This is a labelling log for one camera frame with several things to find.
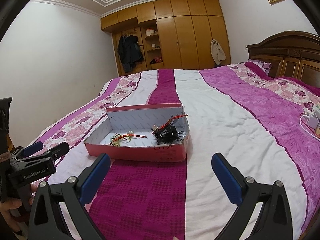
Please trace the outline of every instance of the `headboard panel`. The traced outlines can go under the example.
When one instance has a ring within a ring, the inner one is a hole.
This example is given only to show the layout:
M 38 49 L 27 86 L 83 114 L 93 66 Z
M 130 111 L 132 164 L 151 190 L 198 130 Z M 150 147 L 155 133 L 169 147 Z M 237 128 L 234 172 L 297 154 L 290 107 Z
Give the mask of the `headboard panel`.
M 247 46 L 250 59 L 270 62 L 270 77 L 287 76 L 320 87 L 320 38 L 314 34 L 287 31 L 259 44 Z

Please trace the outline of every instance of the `blue gripper pad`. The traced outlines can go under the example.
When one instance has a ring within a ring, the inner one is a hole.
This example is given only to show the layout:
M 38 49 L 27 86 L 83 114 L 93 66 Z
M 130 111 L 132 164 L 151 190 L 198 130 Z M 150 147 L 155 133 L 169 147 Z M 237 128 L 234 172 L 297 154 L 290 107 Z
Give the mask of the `blue gripper pad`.
M 35 154 L 38 151 L 41 151 L 43 149 L 43 143 L 42 142 L 36 142 L 28 147 L 26 147 L 23 151 L 24 157 L 29 157 L 33 154 Z
M 231 173 L 233 167 L 230 166 L 221 153 L 216 153 L 212 156 L 211 166 L 230 202 L 240 205 L 242 203 L 242 189 Z
M 109 171 L 110 165 L 110 157 L 103 153 L 98 156 L 90 167 L 85 168 L 79 175 L 79 181 L 77 183 L 80 190 L 79 202 L 83 206 L 92 201 L 103 179 Z

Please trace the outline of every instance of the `hanging clothes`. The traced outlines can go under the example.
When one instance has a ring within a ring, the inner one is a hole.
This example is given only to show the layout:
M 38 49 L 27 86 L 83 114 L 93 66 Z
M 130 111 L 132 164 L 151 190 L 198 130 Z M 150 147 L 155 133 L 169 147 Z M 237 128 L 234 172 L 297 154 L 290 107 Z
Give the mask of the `hanging clothes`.
M 222 60 L 227 59 L 217 40 L 211 41 L 211 55 L 217 65 L 220 65 Z
M 137 36 L 122 36 L 118 44 L 118 54 L 125 73 L 131 72 L 136 62 L 144 61 Z

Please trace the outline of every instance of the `open box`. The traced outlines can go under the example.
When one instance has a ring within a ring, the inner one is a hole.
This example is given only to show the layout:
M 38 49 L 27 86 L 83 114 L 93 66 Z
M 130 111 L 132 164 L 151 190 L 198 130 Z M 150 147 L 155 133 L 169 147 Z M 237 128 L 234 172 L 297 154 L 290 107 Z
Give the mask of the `open box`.
M 121 106 L 107 108 L 107 112 L 108 119 L 84 141 L 89 155 L 106 153 L 112 159 L 149 162 L 182 162 L 186 159 L 189 138 L 186 117 L 179 118 L 174 124 L 177 132 L 183 131 L 180 142 L 157 145 L 151 130 L 154 125 L 160 127 L 165 124 L 172 116 L 184 115 L 182 104 Z M 115 134 L 123 135 L 129 131 L 147 137 L 133 137 L 129 142 L 122 141 L 120 147 L 109 145 Z

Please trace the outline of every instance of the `dark jacket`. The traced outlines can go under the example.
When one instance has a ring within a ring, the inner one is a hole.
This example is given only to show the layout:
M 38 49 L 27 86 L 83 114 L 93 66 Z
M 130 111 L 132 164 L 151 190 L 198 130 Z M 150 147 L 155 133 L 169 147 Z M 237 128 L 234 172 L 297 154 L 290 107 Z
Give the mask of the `dark jacket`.
M 125 73 L 131 72 L 136 66 L 136 62 L 144 60 L 137 36 L 122 36 L 118 44 L 118 54 Z

